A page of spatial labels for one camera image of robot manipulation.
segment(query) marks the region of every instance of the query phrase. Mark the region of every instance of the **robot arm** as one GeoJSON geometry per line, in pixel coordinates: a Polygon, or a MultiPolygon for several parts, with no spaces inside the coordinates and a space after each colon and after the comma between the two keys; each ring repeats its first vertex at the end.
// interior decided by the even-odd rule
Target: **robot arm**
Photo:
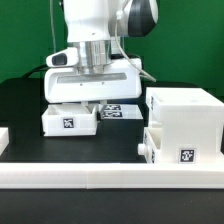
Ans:
{"type": "Polygon", "coordinates": [[[64,0],[63,8],[68,48],[47,58],[52,68],[45,75],[48,102],[139,97],[139,73],[149,74],[140,59],[126,57],[118,37],[147,35],[158,19],[156,0],[64,0]],[[113,37],[124,58],[112,59],[113,37]]]}
{"type": "Polygon", "coordinates": [[[64,0],[61,1],[61,6],[68,27],[69,48],[49,56],[49,67],[76,66],[83,51],[82,46],[77,43],[110,41],[111,37],[115,36],[118,11],[123,13],[117,26],[117,35],[121,37],[146,36],[158,20],[156,0],[64,0]]]}

